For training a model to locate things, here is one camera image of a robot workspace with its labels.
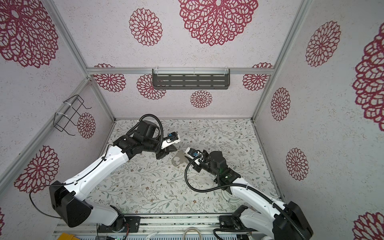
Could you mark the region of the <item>silver metal key bottle opener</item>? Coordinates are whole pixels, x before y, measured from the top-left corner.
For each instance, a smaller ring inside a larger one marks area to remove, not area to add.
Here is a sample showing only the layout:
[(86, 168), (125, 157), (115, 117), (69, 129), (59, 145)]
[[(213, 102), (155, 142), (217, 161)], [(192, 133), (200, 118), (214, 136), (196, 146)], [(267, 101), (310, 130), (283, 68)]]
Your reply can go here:
[(188, 162), (187, 158), (185, 157), (185, 153), (183, 150), (178, 151), (175, 156), (171, 160), (172, 165), (174, 167), (178, 167), (179, 165), (183, 165)]

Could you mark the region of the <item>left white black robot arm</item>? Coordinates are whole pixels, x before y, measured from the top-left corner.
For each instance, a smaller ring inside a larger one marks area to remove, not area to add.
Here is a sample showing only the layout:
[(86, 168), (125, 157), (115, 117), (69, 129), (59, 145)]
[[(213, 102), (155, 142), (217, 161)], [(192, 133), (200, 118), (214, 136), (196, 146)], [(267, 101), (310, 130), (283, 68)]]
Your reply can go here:
[(53, 209), (70, 228), (100, 224), (113, 232), (121, 232), (127, 225), (125, 215), (117, 207), (91, 203), (87, 197), (110, 173), (136, 155), (154, 153), (160, 160), (177, 151), (175, 144), (180, 141), (176, 132), (165, 135), (160, 122), (140, 120), (83, 171), (64, 183), (56, 181), (49, 187)]

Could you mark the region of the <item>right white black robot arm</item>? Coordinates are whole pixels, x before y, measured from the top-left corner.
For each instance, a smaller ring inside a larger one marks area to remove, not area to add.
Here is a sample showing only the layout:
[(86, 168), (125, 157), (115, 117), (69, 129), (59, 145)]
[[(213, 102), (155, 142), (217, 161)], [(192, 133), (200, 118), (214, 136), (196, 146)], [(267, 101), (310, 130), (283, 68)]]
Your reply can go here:
[(222, 152), (199, 151), (189, 148), (185, 151), (188, 167), (195, 171), (207, 171), (215, 177), (217, 187), (199, 190), (191, 184), (188, 187), (199, 193), (223, 190), (230, 197), (246, 202), (231, 216), (220, 216), (218, 232), (253, 232), (264, 235), (265, 240), (309, 240), (314, 232), (301, 208), (294, 202), (284, 203), (256, 189), (245, 178), (228, 167)]

